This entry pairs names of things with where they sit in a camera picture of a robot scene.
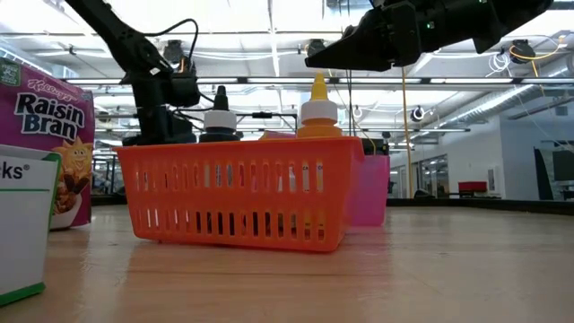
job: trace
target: white box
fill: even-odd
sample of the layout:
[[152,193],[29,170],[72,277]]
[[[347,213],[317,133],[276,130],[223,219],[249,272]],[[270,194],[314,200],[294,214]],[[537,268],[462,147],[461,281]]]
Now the white box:
[[0,145],[0,306],[42,292],[61,156]]

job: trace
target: black cable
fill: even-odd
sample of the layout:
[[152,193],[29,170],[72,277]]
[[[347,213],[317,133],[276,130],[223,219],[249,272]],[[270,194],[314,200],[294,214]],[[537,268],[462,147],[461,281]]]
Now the black cable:
[[215,103],[215,100],[213,100],[212,98],[208,97],[207,95],[205,95],[205,94],[203,94],[203,93],[201,93],[201,92],[199,92],[199,95],[201,95],[202,98],[204,98],[204,99],[210,101],[211,103]]
[[211,111],[213,110],[213,108],[205,108],[205,109],[188,109],[188,108],[183,108],[183,109],[178,109],[178,111],[185,111],[185,112],[206,112],[206,111]]
[[144,36],[146,36],[146,37],[157,37],[157,36],[165,35],[168,32],[173,31],[177,27],[183,25],[184,23],[188,23],[188,22],[192,22],[196,26],[196,32],[194,33],[194,41],[191,43],[191,48],[189,49],[189,54],[187,55],[187,59],[189,59],[189,66],[191,68],[191,57],[193,56],[194,50],[196,49],[197,36],[199,36],[199,25],[197,25],[197,22],[195,19],[187,18],[187,19],[182,20],[181,22],[174,24],[173,26],[169,27],[165,31],[154,32],[154,33],[145,33]]
[[192,18],[187,18],[187,19],[182,20],[181,22],[178,22],[178,23],[172,25],[171,27],[169,27],[169,28],[166,29],[165,31],[160,31],[160,32],[146,32],[146,33],[144,33],[143,35],[144,35],[145,37],[158,37],[158,36],[162,36],[162,35],[167,34],[167,33],[170,32],[170,31],[173,31],[174,29],[176,29],[177,27],[181,26],[182,24],[188,23],[188,22],[192,22],[192,23],[196,26],[196,33],[198,33],[198,32],[199,32],[199,27],[197,27],[197,22],[196,22],[196,20],[195,20],[195,19],[192,19]]

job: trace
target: bottle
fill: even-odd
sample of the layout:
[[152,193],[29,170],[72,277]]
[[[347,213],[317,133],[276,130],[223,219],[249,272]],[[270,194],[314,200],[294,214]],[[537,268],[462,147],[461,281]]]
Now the bottle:
[[311,89],[311,100],[301,106],[301,127],[298,138],[342,136],[337,123],[337,104],[327,98],[325,77],[317,73]]
[[204,128],[205,133],[199,136],[200,143],[239,141],[239,137],[235,135],[237,117],[230,111],[225,86],[217,87],[213,110],[205,113]]

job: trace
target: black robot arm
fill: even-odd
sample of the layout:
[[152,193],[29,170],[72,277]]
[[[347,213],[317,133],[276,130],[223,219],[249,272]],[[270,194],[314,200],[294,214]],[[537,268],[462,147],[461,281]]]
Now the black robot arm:
[[386,71],[422,53],[473,39],[478,53],[545,12],[553,0],[378,0],[359,25],[305,63],[308,67]]
[[130,144],[181,144],[194,141],[179,134],[167,105],[191,107],[200,100],[195,68],[174,73],[158,49],[139,31],[123,23],[102,0],[65,0],[101,36],[132,84],[141,134]]

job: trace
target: purple cereal box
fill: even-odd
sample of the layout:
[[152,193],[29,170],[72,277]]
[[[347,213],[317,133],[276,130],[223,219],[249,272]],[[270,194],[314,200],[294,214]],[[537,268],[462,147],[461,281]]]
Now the purple cereal box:
[[0,113],[0,144],[62,154],[51,229],[89,223],[91,92],[0,58]]

